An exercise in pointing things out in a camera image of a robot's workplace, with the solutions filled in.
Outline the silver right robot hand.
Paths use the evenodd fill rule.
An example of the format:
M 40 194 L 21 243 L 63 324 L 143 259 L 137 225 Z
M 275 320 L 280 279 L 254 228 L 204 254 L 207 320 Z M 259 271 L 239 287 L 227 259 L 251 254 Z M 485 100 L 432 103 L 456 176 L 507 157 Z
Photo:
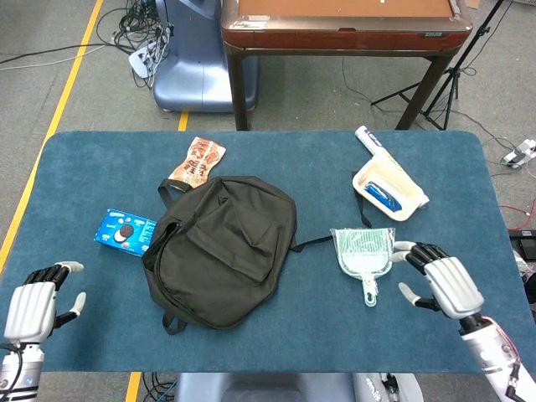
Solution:
M 414 307 L 442 312 L 458 321 L 481 311 L 484 297 L 466 267 L 438 245 L 396 241 L 389 260 L 409 263 L 428 283 L 431 298 L 419 296 L 407 284 L 399 283 L 400 292 Z

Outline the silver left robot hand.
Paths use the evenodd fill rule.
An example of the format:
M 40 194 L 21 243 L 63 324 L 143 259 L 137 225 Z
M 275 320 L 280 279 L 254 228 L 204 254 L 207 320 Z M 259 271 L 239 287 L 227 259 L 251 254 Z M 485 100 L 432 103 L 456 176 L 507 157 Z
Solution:
M 12 343 L 42 343 L 53 330 L 78 318 L 85 307 L 86 293 L 62 314 L 56 312 L 59 290 L 69 274 L 84 270 L 78 261 L 61 261 L 31 272 L 13 292 L 3 336 Z

